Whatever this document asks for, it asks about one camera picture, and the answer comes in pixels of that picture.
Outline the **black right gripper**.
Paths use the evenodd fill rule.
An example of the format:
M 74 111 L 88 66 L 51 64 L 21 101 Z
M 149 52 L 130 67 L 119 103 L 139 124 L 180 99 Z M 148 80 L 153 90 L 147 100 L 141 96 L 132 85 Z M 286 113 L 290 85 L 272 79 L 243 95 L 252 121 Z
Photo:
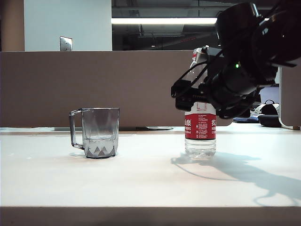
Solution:
M 206 60 L 199 60 L 196 62 L 195 60 L 192 62 L 192 65 L 196 65 L 198 63 L 203 63 L 201 65 L 196 66 L 192 69 L 192 81 L 194 81 L 202 70 L 206 67 Z M 197 90 L 197 95 L 200 96 L 201 100 L 204 100 L 208 103 L 208 94 L 209 94 L 209 79 L 212 79 L 218 72 L 221 71 L 225 61 L 224 60 L 216 60 L 208 68 L 204 71 L 202 76 L 196 81 L 195 84 L 192 85 L 194 89 Z M 175 98 L 175 107 L 177 110 L 181 111 L 190 111 L 193 106 L 193 101 L 191 99 L 192 87 L 191 82 L 187 80 L 179 80 L 176 82 L 176 98 Z

